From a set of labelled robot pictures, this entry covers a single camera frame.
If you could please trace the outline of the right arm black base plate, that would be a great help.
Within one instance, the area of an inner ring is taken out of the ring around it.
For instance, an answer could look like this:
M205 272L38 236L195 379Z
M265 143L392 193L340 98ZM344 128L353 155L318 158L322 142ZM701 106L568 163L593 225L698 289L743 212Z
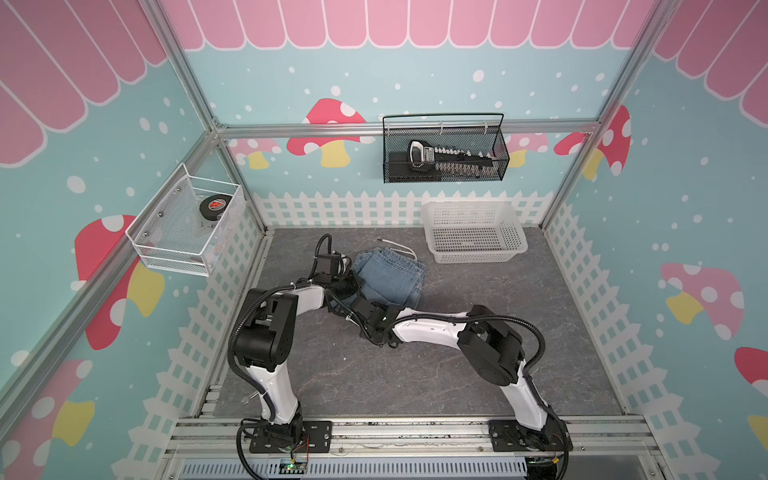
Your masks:
M490 420L489 435L495 452L564 452L572 451L566 425L561 420L546 418L541 430L522 426L514 420Z

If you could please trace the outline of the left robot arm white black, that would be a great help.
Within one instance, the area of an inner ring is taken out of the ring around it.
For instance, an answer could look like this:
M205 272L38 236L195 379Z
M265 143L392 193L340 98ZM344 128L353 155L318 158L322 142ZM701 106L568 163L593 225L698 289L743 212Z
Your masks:
M356 322L355 314L334 292L341 281L353 277L351 261L333 249L332 236L326 233L315 246L307 277L267 290L253 288L246 294L227 341L226 357L230 370L255 389L261 402L260 417L241 420L235 440L238 459L251 478L262 476L246 457L246 441L264 441L291 456L297 450L310 452L310 435L287 367L296 320L303 313L325 308Z

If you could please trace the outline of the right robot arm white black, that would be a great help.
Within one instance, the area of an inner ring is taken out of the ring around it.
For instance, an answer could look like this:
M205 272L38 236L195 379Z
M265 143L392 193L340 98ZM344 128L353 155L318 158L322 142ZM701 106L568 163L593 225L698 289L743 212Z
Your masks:
M570 434L532 379L531 369L546 350L546 340L536 326L481 305L468 312L430 313L363 298L353 301L343 316L377 346L396 348L417 342L459 350L483 380L500 388L513 410L512 431L501 437L522 450L551 451L550 460L528 464L550 464L554 467L551 479L565 477L572 450Z

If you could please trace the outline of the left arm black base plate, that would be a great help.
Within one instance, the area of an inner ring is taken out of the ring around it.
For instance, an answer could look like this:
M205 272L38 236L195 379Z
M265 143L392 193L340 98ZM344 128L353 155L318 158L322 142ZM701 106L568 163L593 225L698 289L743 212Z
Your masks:
M248 451L252 454L328 453L332 426L330 421L257 426L248 433Z

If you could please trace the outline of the blue denim long pants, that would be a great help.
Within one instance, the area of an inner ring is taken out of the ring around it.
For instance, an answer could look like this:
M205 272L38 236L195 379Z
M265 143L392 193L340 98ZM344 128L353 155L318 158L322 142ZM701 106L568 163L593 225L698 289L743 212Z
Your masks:
M384 247L359 253L352 264L362 280L362 294L371 301L416 309L426 267L412 248L384 238L379 241Z

